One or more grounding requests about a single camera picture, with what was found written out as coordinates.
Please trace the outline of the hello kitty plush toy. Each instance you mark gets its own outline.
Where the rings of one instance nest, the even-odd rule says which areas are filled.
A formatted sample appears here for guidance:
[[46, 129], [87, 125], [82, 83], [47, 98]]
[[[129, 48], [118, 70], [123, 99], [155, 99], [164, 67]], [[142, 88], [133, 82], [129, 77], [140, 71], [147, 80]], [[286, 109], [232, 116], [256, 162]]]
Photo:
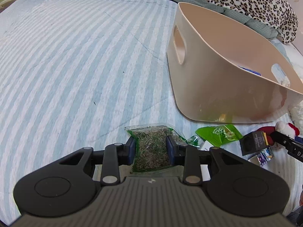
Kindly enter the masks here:
[[284, 134], [290, 138], [293, 138], [297, 142], [302, 143], [302, 137], [300, 137], [300, 131], [299, 129], [293, 125], [292, 123], [288, 122], [285, 123], [283, 121], [278, 121], [275, 126], [264, 126], [257, 131], [262, 131], [266, 134], [267, 142], [271, 146], [275, 146], [279, 148], [279, 145], [273, 141], [273, 139], [270, 137], [270, 134], [277, 131], [281, 134]]

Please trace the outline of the black small box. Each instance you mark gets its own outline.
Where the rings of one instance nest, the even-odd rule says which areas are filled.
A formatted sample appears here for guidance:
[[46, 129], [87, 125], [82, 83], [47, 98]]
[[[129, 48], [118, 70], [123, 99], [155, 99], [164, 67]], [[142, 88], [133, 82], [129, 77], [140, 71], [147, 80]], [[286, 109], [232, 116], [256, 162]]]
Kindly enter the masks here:
[[251, 132], [239, 140], [242, 155], [249, 155], [259, 152], [274, 142], [270, 136], [263, 131]]

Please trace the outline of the green dried herb packet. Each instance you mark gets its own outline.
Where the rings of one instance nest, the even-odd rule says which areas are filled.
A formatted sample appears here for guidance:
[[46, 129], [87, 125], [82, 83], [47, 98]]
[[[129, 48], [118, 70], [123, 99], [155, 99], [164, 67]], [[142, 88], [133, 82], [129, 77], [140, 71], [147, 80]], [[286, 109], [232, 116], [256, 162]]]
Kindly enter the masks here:
[[128, 126], [126, 132], [136, 140], [136, 156], [132, 171], [145, 173], [170, 166], [166, 138], [171, 136], [177, 145], [193, 145], [200, 148], [204, 141], [197, 135], [185, 139], [168, 124], [146, 124]]

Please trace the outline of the green snack packet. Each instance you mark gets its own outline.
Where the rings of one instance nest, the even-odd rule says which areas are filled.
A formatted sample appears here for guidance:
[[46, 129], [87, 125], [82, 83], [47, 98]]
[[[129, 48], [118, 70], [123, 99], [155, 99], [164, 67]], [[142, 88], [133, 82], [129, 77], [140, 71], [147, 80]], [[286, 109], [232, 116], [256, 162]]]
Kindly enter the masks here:
[[196, 130], [196, 134], [215, 147], [220, 147], [243, 138], [243, 135], [233, 124], [202, 127]]

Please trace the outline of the beige plastic storage bin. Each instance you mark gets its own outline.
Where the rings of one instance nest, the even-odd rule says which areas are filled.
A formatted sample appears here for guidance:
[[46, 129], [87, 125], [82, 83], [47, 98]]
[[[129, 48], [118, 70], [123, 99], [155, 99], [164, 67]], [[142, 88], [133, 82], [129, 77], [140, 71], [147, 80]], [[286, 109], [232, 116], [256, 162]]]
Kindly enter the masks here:
[[203, 7], [178, 4], [167, 60], [176, 105], [191, 120], [269, 122], [302, 101], [302, 81], [274, 45]]

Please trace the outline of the colourful small card pack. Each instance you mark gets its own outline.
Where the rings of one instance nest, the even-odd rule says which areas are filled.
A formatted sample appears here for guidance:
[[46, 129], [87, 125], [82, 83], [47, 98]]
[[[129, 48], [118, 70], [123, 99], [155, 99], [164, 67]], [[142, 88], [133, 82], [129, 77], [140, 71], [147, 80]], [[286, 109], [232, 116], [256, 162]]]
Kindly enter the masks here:
[[263, 167], [265, 164], [267, 164], [272, 158], [274, 158], [274, 154], [270, 147], [267, 147], [263, 150], [261, 150], [259, 153], [251, 157], [248, 161]]

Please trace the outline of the white fluffy plush toy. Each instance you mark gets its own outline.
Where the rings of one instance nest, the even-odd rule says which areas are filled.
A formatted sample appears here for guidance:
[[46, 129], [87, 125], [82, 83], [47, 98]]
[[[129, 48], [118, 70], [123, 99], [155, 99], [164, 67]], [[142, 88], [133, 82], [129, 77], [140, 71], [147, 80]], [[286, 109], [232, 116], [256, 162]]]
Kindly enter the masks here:
[[289, 110], [293, 124], [302, 131], [303, 128], [303, 101]]

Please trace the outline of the blue tissue box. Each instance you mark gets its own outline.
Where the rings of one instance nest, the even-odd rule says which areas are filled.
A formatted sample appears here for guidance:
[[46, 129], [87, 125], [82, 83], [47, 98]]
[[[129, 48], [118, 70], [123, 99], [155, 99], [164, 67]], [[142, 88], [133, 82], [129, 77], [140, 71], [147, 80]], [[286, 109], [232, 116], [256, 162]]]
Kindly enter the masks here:
[[251, 70], [251, 69], [249, 69], [249, 68], [245, 68], [245, 67], [243, 67], [243, 66], [239, 66], [240, 68], [242, 68], [243, 70], [245, 70], [245, 71], [248, 71], [248, 72], [250, 72], [250, 73], [253, 73], [253, 74], [256, 74], [256, 75], [258, 75], [258, 76], [261, 76], [261, 74], [259, 73], [259, 72], [256, 72], [256, 71], [254, 71], [254, 70]]

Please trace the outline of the white small packet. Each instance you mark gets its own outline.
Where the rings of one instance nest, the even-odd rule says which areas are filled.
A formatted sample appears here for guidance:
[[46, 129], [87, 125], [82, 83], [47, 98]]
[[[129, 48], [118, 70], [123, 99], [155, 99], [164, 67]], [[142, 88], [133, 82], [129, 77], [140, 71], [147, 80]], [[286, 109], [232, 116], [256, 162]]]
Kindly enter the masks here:
[[212, 145], [210, 142], [205, 141], [205, 142], [202, 144], [202, 146], [199, 148], [199, 150], [201, 150], [201, 151], [209, 151], [209, 149], [210, 149], [211, 147], [213, 147], [213, 145]]

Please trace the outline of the striped blue bed sheet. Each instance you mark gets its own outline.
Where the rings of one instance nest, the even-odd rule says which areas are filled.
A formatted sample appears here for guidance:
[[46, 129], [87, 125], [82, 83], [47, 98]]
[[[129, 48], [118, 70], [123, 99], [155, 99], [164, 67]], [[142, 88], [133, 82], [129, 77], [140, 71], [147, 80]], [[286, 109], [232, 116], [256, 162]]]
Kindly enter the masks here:
[[1, 13], [1, 220], [19, 217], [17, 181], [82, 147], [165, 124], [190, 138], [205, 123], [178, 110], [167, 63], [170, 0], [17, 0]]

